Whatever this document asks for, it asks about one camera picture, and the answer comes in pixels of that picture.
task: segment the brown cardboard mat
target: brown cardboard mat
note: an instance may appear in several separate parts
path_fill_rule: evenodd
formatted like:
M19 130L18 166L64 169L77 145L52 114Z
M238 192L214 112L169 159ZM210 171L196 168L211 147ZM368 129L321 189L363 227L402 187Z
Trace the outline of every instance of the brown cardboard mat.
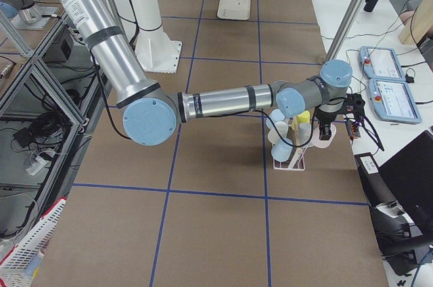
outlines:
M183 40L176 75L149 73L167 92L320 69L311 0L252 0L245 22L218 20L218 0L159 2L165 31ZM272 169L259 114L191 120L145 148L104 113L33 286L387 286L338 126L333 146L292 173Z

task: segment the white tray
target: white tray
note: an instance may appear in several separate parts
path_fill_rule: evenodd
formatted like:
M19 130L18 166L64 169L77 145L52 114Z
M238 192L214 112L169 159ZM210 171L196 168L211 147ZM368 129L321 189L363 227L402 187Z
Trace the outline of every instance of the white tray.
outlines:
M251 0L219 0L216 16L227 20L247 20L250 18Z

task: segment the white cup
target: white cup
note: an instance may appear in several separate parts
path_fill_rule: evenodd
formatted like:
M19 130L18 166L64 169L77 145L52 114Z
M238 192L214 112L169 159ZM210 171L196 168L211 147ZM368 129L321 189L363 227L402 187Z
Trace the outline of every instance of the white cup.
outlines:
M309 123L300 123L298 125L299 145L305 144L309 140L310 134L311 134L311 125Z
M286 142L292 144L292 141L288 138L284 138ZM292 153L292 146L284 143L282 140L279 140L275 146L272 147L271 154L274 160L277 162L285 162L289 159L290 154Z
M279 109L272 111L269 117L274 123L277 123L278 121L284 121L284 114ZM266 119L266 127L273 129L273 125L269 119Z
M278 129L279 134L283 137L287 137L287 132L289 131L289 125L283 121L278 121L275 123L275 126ZM276 144L281 138L278 136L277 131L272 127L272 129L268 132L268 140L272 144Z

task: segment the white table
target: white table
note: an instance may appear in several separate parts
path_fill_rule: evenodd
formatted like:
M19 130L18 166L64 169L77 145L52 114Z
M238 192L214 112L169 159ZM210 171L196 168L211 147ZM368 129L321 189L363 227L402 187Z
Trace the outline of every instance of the white table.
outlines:
M326 38L334 38L349 2L350 0L313 0L317 21L321 28L321 35L323 36L323 43L326 50L329 49L332 42L331 39ZM394 22L395 24L392 26L391 30L398 26L400 27L396 31L388 33L385 37L367 35L345 40L340 52L338 53L338 59L347 60L346 51L348 49L359 50L363 45L375 47L382 38L383 40L380 41L378 47L393 48L397 53L405 53L406 51L414 49L414 45L402 45L398 40L398 34L403 29L403 25L398 19L397 13L389 0L379 0L375 9L371 13L367 13L361 9L352 25L348 37L364 33L382 34L385 33L389 26ZM362 68L359 63L359 53L356 51L348 51L347 54L353 68L353 76L361 79ZM421 53L417 49L399 56L398 59L402 65L415 64L424 61ZM424 63L419 66L414 66L413 69L416 71L415 83L410 84L409 87L415 101L423 102L433 100L433 73L430 70L430 67ZM368 84L368 79L365 74L362 82L366 85ZM359 91L359 86L360 85L356 80L352 81L351 87L354 92ZM433 125L433 104L417 106L422 117L422 123L418 125L407 125L402 123L395 124L382 121L377 117L369 100L368 90L364 91L362 96L366 101L365 113L374 124L374 127L378 131L380 139L385 147L384 152L380 150L374 156L379 165L384 164L422 131ZM374 153L377 150L375 144L370 140L370 138L368 138L368 136L363 135L362 130L361 135L362 138L354 140L352 146L353 154L365 152ZM406 280L406 286L410 286L411 277L405 278L395 275L387 262L384 262L384 266L390 286L396 286L396 283L400 280ZM431 286L432 282L433 264L424 265L417 277L416 286L427 287Z

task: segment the power strip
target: power strip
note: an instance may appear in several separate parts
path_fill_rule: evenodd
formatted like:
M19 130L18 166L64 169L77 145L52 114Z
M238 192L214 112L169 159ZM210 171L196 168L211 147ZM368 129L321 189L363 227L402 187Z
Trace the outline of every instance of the power strip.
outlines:
M55 154L56 153L51 148L47 148L36 156L35 162L26 169L26 172L32 176L36 175L45 165L51 162Z

